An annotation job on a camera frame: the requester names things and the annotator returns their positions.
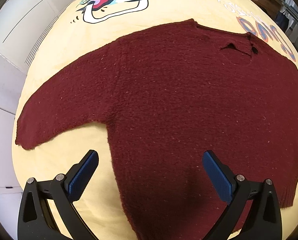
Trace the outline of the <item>dark red knit sweater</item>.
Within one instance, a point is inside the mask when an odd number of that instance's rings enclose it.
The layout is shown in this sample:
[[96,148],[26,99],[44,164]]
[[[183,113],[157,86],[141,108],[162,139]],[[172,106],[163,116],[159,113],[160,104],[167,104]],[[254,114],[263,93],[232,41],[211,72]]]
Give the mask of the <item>dark red knit sweater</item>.
[[107,128],[122,207],[138,239],[199,239],[223,202],[201,166],[270,178],[282,208],[298,182],[298,69],[250,33],[194,20],[138,31],[83,55],[26,102],[26,150],[67,130]]

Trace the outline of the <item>yellow dinosaur print bedsheet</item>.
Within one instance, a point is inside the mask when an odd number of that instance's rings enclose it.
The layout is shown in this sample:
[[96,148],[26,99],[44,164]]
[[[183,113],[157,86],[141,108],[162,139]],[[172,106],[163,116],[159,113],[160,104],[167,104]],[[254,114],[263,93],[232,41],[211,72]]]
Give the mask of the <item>yellow dinosaur print bedsheet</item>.
[[[29,178],[66,174],[89,150],[99,156],[92,178],[74,207],[97,239],[138,239],[122,207],[104,124],[90,122],[58,134],[31,150],[15,142],[17,122],[29,98],[52,76],[118,38],[158,25],[194,20],[229,33],[250,33],[289,59],[298,52],[276,23],[251,0],[73,0],[58,16],[29,67],[16,112],[13,165],[23,190]],[[53,200],[60,232],[71,237]],[[281,208],[282,239],[298,239],[298,182],[291,207]]]

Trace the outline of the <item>white wardrobe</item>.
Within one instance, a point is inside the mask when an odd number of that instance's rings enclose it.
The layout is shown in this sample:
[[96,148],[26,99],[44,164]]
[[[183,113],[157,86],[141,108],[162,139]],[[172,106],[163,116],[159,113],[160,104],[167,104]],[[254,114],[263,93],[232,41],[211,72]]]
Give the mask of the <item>white wardrobe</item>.
[[16,239],[22,188],[11,156],[18,100],[39,45],[73,0],[0,2],[0,239]]

